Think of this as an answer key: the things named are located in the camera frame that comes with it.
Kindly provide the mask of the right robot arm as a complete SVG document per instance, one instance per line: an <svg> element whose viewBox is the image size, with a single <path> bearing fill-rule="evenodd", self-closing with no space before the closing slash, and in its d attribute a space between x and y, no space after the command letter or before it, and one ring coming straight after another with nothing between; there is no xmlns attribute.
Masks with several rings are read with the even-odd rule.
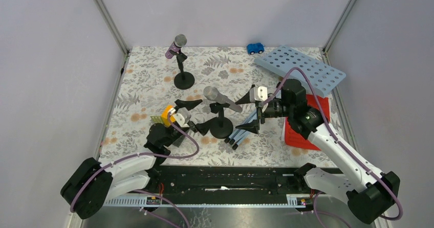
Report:
<svg viewBox="0 0 434 228"><path fill-rule="evenodd" d="M239 129L258 133L266 118L286 118L291 129L319 148L344 174L329 174L314 164L300 167L294 188L300 193L310 189L325 192L346 203L361 222L373 223L396 204L400 178L393 171L383 172L362 157L344 140L322 110L308 105L306 89L296 79L287 79L277 87L280 98L266 102L267 88L253 85L236 103L254 103L257 118L239 125Z"/></svg>

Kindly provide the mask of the light blue music stand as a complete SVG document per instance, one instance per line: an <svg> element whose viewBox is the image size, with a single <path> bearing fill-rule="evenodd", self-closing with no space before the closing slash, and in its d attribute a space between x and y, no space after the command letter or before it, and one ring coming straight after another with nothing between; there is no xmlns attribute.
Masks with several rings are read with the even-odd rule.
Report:
<svg viewBox="0 0 434 228"><path fill-rule="evenodd" d="M325 97L339 81L345 77L341 71L311 59L287 46L280 46L266 56L255 59L262 66L283 70L288 68L281 83L272 94L268 94L268 104L280 98L289 107L289 116L285 117L290 127L304 139L310 141L323 152L341 148L348 150L348 144L338 137L327 120L322 108L308 104L307 89L318 104L318 97Z"/></svg>

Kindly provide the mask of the red sheet music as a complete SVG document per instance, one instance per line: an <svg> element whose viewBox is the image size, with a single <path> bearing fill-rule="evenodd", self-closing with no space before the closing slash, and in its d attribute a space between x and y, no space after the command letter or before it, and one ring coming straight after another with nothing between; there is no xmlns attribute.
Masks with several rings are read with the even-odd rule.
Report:
<svg viewBox="0 0 434 228"><path fill-rule="evenodd" d="M318 102L327 118L330 121L330 98L318 97ZM310 143L308 140L304 139L300 134L296 133L289 125L287 120L285 120L285 131L284 131L284 141L288 146L305 149L305 150L316 150L320 151L318 147L314 144Z"/></svg>

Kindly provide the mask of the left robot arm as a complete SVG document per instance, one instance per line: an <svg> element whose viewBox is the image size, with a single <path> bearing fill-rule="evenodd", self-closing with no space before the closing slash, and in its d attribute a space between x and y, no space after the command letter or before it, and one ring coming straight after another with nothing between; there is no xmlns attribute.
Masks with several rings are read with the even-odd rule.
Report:
<svg viewBox="0 0 434 228"><path fill-rule="evenodd" d="M98 212L109 200L133 190L154 192L159 185L156 176L148 173L172 158L169 146L188 137L188 132L205 135L205 129L191 120L190 111L202 100L176 100L166 107L158 123L154 123L142 150L119 159L100 162L93 157L85 159L60 190L70 211L81 219Z"/></svg>

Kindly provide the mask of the silver microphone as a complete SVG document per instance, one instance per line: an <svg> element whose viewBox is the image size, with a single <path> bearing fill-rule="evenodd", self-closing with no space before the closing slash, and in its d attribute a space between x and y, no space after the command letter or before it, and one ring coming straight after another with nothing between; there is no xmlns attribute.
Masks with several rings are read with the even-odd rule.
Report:
<svg viewBox="0 0 434 228"><path fill-rule="evenodd" d="M242 112L243 108L240 105L237 105L233 100L229 99L227 96L221 94L216 87L207 86L203 89L203 94L206 99L219 103L219 104L228 104L229 109L235 112Z"/></svg>

